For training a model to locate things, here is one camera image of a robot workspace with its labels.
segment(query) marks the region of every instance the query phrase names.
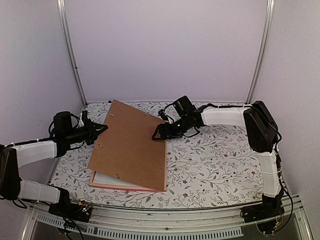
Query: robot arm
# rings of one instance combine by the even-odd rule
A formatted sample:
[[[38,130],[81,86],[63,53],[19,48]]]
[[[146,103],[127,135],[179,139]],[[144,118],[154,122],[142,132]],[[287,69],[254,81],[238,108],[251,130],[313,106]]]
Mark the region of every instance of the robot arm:
[[[77,119],[76,127],[72,126],[71,117]],[[0,195],[13,201],[51,203],[50,213],[61,216],[62,212],[74,220],[87,222],[89,212],[79,211],[79,205],[70,202],[67,190],[21,179],[19,169],[40,160],[61,157],[74,149],[71,148],[73,144],[91,145],[108,126],[92,122],[86,111],[82,112],[81,119],[70,112],[60,112],[54,116],[52,124],[54,128],[49,130],[48,138],[0,145]]]
[[[209,103],[196,108],[183,96],[170,105],[174,106],[180,119],[158,125],[153,140],[181,138],[191,128],[199,133],[200,127],[209,125],[245,127],[249,145],[257,152],[260,161],[263,195],[262,204],[243,208],[243,217],[246,222],[252,222],[283,213],[281,198],[284,193],[279,182],[281,161],[277,150],[278,126],[262,101],[243,106],[216,106]],[[168,120],[165,109],[160,110],[159,115]]]

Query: white wall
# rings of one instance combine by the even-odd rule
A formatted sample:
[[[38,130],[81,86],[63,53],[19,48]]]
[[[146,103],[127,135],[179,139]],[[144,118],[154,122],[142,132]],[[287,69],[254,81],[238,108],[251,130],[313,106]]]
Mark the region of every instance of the white wall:
[[[279,125],[285,179],[320,239],[320,2],[279,0],[255,99]]]
[[[79,113],[56,0],[0,1],[0,143],[48,136],[60,111]],[[26,166],[21,176],[45,183],[55,161]],[[0,201],[0,239],[17,240],[26,211]]]
[[[66,1],[88,102],[245,102],[266,0]]]

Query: black cable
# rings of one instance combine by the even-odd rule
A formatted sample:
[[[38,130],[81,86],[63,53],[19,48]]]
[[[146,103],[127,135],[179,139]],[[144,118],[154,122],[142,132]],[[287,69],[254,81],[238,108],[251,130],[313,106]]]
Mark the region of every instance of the black cable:
[[[165,115],[166,115],[168,118],[170,118],[172,122],[175,121],[175,120],[174,120],[172,117],[170,117],[169,115],[167,115],[167,114],[165,114]]]
[[[20,199],[18,199],[18,202],[21,203],[21,205],[17,204],[15,200],[12,200],[13,204],[21,209],[28,209],[27,205],[25,205]]]
[[[250,108],[251,105],[213,105],[212,103],[208,103],[207,105],[203,105],[204,109],[208,108],[208,107],[213,107],[215,109],[228,109],[228,108]]]
[[[173,106],[173,105],[174,105],[173,103],[168,104],[167,106],[164,107],[163,111],[165,112],[168,107]]]
[[[64,220],[64,224],[63,224],[63,228],[64,228],[64,235],[69,239],[69,240],[73,240],[70,236],[69,236],[69,234],[71,233],[71,231],[68,231],[67,230],[67,219],[64,217],[63,218],[63,220]]]
[[[77,121],[76,125],[73,127],[73,129],[76,129],[79,126],[80,123],[80,117],[74,115],[73,113],[71,113],[71,116],[74,117]]]
[[[287,221],[280,227],[278,228],[277,230],[275,230],[274,232],[277,233],[279,232],[281,229],[283,229],[290,221],[293,213],[294,213],[294,201],[292,199],[292,197],[290,196],[289,192],[285,189],[285,187],[283,186],[281,180],[279,179],[279,182],[280,182],[280,185],[281,185],[281,188],[282,190],[285,192],[285,194],[289,197],[290,201],[291,201],[291,212],[290,212],[290,215],[289,215],[289,218],[287,219]]]
[[[73,221],[70,217],[68,217],[63,211],[61,211],[59,208],[57,208],[57,207],[55,207],[53,204],[50,204],[50,203],[47,203],[47,202],[44,202],[44,201],[42,201],[42,203],[44,203],[44,204],[46,204],[46,205],[48,205],[48,206],[50,206],[50,207],[53,207],[57,212],[59,212],[59,213],[61,213],[62,215],[63,215],[63,220],[64,220],[64,224],[66,224],[67,222],[68,222],[68,224],[70,225],[70,222],[77,228],[77,230],[79,231],[79,234],[80,234],[80,236],[81,236],[81,240],[85,240],[84,239],[84,236],[83,236],[83,234],[82,234],[82,232],[81,232],[81,230],[80,230],[80,228],[79,228],[79,226],[78,226],[78,224],[76,224],[76,222],[75,221]]]
[[[49,129],[48,129],[48,132],[49,132],[49,135],[51,135],[51,127],[52,127],[52,125],[54,124],[54,121],[52,121],[51,123],[50,123],[50,125],[49,125]]]

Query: brown cardboard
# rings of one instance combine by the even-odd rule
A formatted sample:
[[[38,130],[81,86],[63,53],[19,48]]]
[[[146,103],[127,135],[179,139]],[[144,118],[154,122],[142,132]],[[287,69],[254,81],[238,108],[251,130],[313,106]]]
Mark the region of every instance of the brown cardboard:
[[[97,139],[88,168],[157,191],[166,190],[165,141],[154,141],[164,121],[114,100],[104,121],[108,129]]]

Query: floral tablecloth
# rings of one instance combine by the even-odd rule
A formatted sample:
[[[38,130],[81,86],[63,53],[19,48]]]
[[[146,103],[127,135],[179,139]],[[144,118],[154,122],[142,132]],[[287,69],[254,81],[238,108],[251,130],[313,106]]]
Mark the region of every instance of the floral tablecloth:
[[[167,105],[163,102],[128,104],[155,116]],[[103,123],[110,106],[111,103],[89,104],[88,117]],[[179,119],[174,108],[169,107],[167,113]],[[69,151],[60,159],[49,184],[67,189],[75,201],[130,208],[200,209],[261,200],[260,164],[257,154],[249,147],[243,127],[205,126],[197,136],[168,140],[167,192],[89,187],[92,171],[88,163],[93,149],[93,145],[84,145]]]

